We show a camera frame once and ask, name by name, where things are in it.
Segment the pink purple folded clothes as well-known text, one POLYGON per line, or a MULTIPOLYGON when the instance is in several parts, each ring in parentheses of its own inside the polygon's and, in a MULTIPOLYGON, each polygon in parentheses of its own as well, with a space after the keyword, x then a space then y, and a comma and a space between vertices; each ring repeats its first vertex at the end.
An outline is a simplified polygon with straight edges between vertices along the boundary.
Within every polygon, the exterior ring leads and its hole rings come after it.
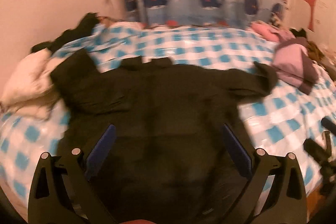
POLYGON ((306 46, 307 40, 303 37, 281 42, 274 49, 272 67, 280 80, 309 95, 319 76, 306 46))

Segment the pink cloth on bed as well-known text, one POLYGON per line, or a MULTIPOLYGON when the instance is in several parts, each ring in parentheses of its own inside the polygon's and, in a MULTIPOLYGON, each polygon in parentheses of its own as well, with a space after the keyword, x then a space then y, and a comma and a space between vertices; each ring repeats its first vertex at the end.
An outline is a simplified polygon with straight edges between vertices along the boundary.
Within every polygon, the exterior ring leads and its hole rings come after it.
POLYGON ((251 28, 254 32, 270 42, 280 43, 295 38, 290 30, 279 29, 265 22, 252 22, 251 28))

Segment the white pillow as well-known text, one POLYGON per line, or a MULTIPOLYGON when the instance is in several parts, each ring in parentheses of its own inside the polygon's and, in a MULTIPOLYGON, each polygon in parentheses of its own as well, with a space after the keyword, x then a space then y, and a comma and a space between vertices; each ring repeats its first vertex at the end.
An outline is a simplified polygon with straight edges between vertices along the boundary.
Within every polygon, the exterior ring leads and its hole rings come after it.
POLYGON ((46 120, 59 100, 50 73, 64 61, 48 49, 31 53, 19 62, 5 84, 1 104, 8 113, 46 120))

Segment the large black garment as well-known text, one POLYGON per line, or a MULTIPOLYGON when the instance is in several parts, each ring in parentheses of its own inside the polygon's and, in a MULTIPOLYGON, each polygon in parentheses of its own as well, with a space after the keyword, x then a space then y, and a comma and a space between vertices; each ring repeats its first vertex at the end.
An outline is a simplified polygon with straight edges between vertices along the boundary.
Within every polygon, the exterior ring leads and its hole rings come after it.
POLYGON ((106 129, 116 141, 92 184, 118 222, 220 223, 246 184, 228 154, 224 126, 241 141, 242 100, 268 96, 277 75, 124 59, 101 73, 86 50, 50 74, 70 110, 58 153, 90 153, 106 129))

